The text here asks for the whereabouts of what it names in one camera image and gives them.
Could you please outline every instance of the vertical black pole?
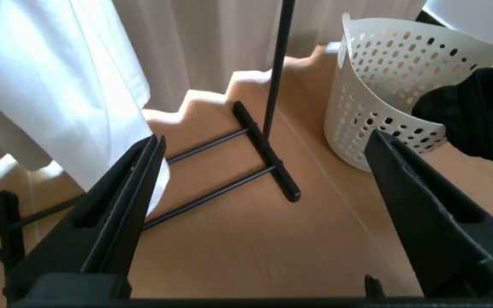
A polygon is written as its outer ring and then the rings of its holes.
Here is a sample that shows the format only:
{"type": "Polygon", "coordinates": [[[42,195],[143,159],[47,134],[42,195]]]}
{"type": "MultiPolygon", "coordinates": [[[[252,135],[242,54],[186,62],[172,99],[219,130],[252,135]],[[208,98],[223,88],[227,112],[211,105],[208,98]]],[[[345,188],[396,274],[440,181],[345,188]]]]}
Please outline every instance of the vertical black pole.
{"type": "Polygon", "coordinates": [[[264,141],[270,141],[271,123],[275,106],[277,104],[277,94],[279,93],[279,83],[281,82],[282,62],[287,51],[288,33],[292,23],[295,0],[282,0],[281,19],[279,20],[279,30],[277,32],[277,42],[275,45],[275,56],[273,57],[273,69],[271,70],[270,95],[267,98],[264,119],[264,141]]]}

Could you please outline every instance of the black metal rack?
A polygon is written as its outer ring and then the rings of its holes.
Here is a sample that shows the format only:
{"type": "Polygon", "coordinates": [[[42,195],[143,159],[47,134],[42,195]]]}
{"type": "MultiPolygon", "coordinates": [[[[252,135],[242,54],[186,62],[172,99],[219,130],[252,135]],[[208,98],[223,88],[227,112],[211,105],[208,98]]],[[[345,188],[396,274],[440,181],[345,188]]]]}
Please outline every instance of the black metal rack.
{"type": "MultiPolygon", "coordinates": [[[[174,216],[178,216],[188,210],[200,206],[207,201],[210,201],[267,173],[271,173],[273,175],[285,197],[290,202],[296,202],[300,199],[300,189],[296,186],[294,180],[285,169],[283,162],[279,159],[270,146],[271,123],[275,113],[276,99],[279,92],[279,83],[282,74],[282,65],[287,49],[288,33],[292,22],[293,12],[294,0],[283,0],[273,69],[271,71],[270,92],[264,117],[263,132],[260,132],[258,124],[252,119],[245,106],[241,102],[237,101],[233,106],[233,114],[240,123],[241,129],[232,133],[227,133],[222,137],[210,140],[202,145],[196,146],[193,149],[184,151],[183,153],[168,159],[169,164],[178,163],[182,159],[188,158],[204,150],[210,149],[213,146],[220,145],[223,142],[246,134],[258,151],[258,154],[262,157],[265,166],[258,171],[243,176],[237,181],[230,182],[229,184],[219,187],[213,192],[209,192],[199,198],[196,198],[195,200],[179,206],[174,210],[170,210],[145,222],[142,231],[146,231],[148,228],[153,228],[159,223],[165,222],[174,216]]],[[[18,207],[18,197],[11,192],[0,192],[0,260],[3,263],[5,274],[9,273],[9,271],[25,257],[21,228],[48,215],[67,209],[68,207],[80,202],[83,196],[84,195],[80,195],[63,203],[54,205],[48,209],[21,218],[18,207]]]]}

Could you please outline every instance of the beige curtain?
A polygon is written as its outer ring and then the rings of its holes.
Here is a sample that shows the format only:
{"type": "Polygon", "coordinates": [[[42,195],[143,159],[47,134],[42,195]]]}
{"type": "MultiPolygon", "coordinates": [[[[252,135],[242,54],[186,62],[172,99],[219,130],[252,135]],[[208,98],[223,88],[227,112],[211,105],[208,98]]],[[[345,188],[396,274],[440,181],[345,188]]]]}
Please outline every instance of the beige curtain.
{"type": "MultiPolygon", "coordinates": [[[[413,20],[425,0],[297,0],[289,56],[342,38],[342,14],[413,20]]],[[[151,87],[147,109],[176,112],[189,89],[225,92],[236,70],[270,68],[279,0],[114,0],[151,87]]]]}

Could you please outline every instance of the grout line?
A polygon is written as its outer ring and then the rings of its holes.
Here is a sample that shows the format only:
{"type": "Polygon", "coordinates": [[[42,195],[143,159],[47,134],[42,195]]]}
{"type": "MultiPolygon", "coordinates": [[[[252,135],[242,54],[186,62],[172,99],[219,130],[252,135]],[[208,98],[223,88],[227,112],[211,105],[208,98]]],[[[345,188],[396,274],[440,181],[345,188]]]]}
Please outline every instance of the grout line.
{"type": "MultiPolygon", "coordinates": [[[[35,197],[33,195],[32,173],[29,170],[27,171],[27,179],[30,182],[30,196],[32,197],[33,213],[37,213],[37,209],[36,209],[36,206],[35,206],[35,197]]],[[[40,239],[39,239],[40,232],[39,232],[38,222],[37,221],[33,222],[33,226],[35,227],[35,235],[36,235],[37,240],[38,240],[38,243],[39,243],[39,241],[40,241],[40,239]]]]}
{"type": "Polygon", "coordinates": [[[382,253],[383,255],[383,259],[385,259],[385,261],[387,262],[388,266],[395,272],[395,274],[397,275],[397,279],[399,280],[402,280],[403,277],[401,277],[401,275],[399,274],[399,270],[393,266],[393,264],[391,263],[391,261],[389,260],[387,254],[384,252],[383,248],[377,243],[376,239],[374,238],[374,236],[372,235],[372,233],[368,230],[368,227],[365,225],[365,223],[360,219],[359,215],[357,214],[357,212],[355,212],[355,210],[353,209],[353,206],[351,206],[351,204],[347,201],[347,199],[343,196],[342,192],[338,189],[338,187],[336,186],[335,182],[330,178],[329,174],[326,172],[326,170],[324,169],[323,165],[318,161],[318,159],[315,157],[315,155],[309,150],[309,147],[306,145],[306,143],[304,142],[304,140],[298,135],[298,133],[296,132],[296,130],[294,129],[294,127],[292,126],[292,124],[290,124],[290,122],[288,121],[287,117],[284,116],[284,114],[281,112],[281,110],[279,109],[279,107],[276,106],[276,110],[279,112],[279,114],[282,116],[282,118],[284,119],[284,121],[288,124],[288,126],[290,127],[290,129],[292,129],[294,135],[296,135],[296,138],[298,138],[298,140],[300,141],[300,143],[304,146],[304,148],[306,149],[306,151],[309,153],[309,155],[312,157],[312,159],[315,161],[315,164],[317,164],[318,168],[321,170],[321,172],[323,172],[324,176],[326,177],[326,179],[329,181],[329,183],[331,184],[332,188],[334,189],[334,191],[338,194],[338,196],[343,200],[343,202],[345,203],[346,207],[353,213],[353,215],[355,216],[355,218],[357,218],[357,220],[359,221],[361,227],[365,230],[365,232],[368,234],[368,237],[371,239],[371,241],[374,243],[374,245],[376,246],[376,248],[380,251],[380,253],[382,253]]]}

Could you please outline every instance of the white plastic basket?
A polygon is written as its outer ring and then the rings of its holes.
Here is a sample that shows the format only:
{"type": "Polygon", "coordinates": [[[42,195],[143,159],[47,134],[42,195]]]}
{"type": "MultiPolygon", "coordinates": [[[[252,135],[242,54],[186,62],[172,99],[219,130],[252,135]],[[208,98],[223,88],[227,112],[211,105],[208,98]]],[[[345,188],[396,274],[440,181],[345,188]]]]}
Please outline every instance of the white plastic basket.
{"type": "Polygon", "coordinates": [[[370,171],[371,131],[393,134],[419,155],[446,142],[444,125],[411,116],[419,96],[493,65],[493,44],[413,21],[342,18],[344,36],[324,119],[334,152],[370,171]]]}

